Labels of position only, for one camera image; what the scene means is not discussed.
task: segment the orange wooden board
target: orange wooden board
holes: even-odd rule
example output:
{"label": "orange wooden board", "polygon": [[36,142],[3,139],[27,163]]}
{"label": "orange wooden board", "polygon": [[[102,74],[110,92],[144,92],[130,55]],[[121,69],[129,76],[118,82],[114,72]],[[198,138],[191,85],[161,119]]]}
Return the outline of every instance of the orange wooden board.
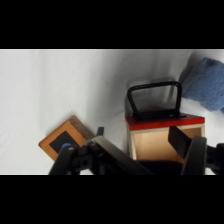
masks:
{"label": "orange wooden board", "polygon": [[67,132],[79,146],[94,137],[86,127],[75,116],[64,122],[61,126],[55,129],[50,135],[39,143],[39,146],[50,156],[54,161],[57,159],[58,154],[51,148],[50,143],[53,142],[63,132]]}

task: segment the wooden box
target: wooden box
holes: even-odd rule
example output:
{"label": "wooden box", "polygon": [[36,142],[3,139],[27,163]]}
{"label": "wooden box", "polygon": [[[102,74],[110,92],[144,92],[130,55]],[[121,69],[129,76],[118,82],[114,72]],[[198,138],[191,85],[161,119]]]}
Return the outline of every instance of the wooden box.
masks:
{"label": "wooden box", "polygon": [[205,137],[205,119],[185,114],[186,117],[137,122],[126,117],[130,156],[134,160],[170,160],[183,163],[183,159],[168,142],[169,127],[176,126],[188,137]]}

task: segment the white backdrop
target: white backdrop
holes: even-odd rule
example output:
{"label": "white backdrop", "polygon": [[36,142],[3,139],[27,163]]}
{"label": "white backdrop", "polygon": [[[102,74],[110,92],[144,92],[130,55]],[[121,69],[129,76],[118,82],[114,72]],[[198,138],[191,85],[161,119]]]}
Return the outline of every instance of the white backdrop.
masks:
{"label": "white backdrop", "polygon": [[[0,50],[0,174],[48,174],[38,143],[71,115],[125,151],[127,89],[183,79],[205,56],[224,62],[224,50]],[[224,142],[221,112],[190,100],[181,111],[206,117],[210,145]]]}

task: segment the black handle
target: black handle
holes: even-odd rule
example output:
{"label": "black handle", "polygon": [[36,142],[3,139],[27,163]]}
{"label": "black handle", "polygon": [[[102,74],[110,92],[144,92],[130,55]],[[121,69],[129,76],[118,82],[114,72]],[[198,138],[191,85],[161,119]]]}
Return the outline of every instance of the black handle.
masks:
{"label": "black handle", "polygon": [[[177,100],[176,100],[176,108],[173,110],[166,110],[166,111],[157,111],[157,112],[149,112],[149,113],[144,113],[144,115],[142,115],[135,103],[134,100],[132,98],[132,92],[136,91],[136,90],[141,90],[141,89],[150,89],[150,88],[154,88],[154,87],[162,87],[162,86],[176,86],[177,87]],[[160,83],[152,83],[152,84],[146,84],[146,85],[139,85],[139,86],[134,86],[131,87],[128,90],[128,100],[130,102],[130,105],[132,107],[132,110],[134,112],[134,118],[136,118],[137,120],[146,120],[148,119],[153,119],[153,118],[158,118],[159,117],[169,117],[170,115],[174,115],[175,117],[180,116],[180,106],[181,106],[181,96],[182,96],[182,86],[179,82],[176,81],[167,81],[167,82],[160,82]]]}

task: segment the red trim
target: red trim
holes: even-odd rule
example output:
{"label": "red trim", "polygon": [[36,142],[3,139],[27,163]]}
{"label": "red trim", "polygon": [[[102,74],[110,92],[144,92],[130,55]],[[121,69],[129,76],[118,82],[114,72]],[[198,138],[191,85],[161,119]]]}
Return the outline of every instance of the red trim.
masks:
{"label": "red trim", "polygon": [[184,125],[195,125],[195,124],[204,124],[205,118],[198,117],[194,115],[186,114],[187,117],[178,118],[178,119],[164,119],[157,121],[141,121],[137,122],[132,117],[126,117],[126,121],[129,125],[130,131],[139,131],[155,128],[167,128],[171,126],[184,126]]}

